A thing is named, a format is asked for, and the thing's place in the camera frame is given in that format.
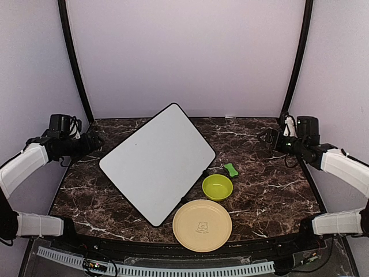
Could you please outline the green bone-shaped eraser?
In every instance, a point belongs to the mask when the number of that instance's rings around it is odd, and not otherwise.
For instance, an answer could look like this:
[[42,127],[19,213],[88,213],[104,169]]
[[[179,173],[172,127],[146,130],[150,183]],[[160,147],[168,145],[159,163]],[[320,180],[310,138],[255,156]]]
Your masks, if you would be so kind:
[[232,163],[227,163],[224,165],[224,168],[228,171],[228,175],[233,178],[239,175],[238,171],[234,167]]

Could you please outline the white whiteboard with black frame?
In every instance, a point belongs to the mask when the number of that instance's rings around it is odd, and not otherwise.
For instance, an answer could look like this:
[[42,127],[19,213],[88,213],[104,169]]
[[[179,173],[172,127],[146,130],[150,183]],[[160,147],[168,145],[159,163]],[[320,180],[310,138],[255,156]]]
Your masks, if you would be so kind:
[[157,227],[215,157],[215,150],[189,117],[172,103],[106,154],[99,167]]

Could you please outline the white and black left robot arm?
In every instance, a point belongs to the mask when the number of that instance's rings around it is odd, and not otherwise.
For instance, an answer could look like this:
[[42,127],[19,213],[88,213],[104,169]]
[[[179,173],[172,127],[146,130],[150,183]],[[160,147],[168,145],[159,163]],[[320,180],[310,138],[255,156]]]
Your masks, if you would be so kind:
[[15,211],[8,200],[11,194],[35,171],[65,157],[79,159],[103,146],[94,131],[82,133],[82,122],[74,116],[53,114],[48,129],[30,138],[25,147],[1,165],[1,243],[12,246],[17,237],[58,237],[69,252],[81,247],[70,218],[27,214]]

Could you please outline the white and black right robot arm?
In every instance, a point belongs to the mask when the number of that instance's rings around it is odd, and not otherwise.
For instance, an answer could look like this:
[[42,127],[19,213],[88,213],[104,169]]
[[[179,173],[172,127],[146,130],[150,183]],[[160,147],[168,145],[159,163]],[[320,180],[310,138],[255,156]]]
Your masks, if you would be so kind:
[[[311,167],[332,175],[368,198],[368,164],[335,145],[320,142],[316,117],[282,115],[278,129],[267,128],[258,140],[274,151],[294,156]],[[317,235],[368,237],[368,204],[350,211],[326,212],[304,221],[307,227],[294,238],[299,250],[307,250]]]

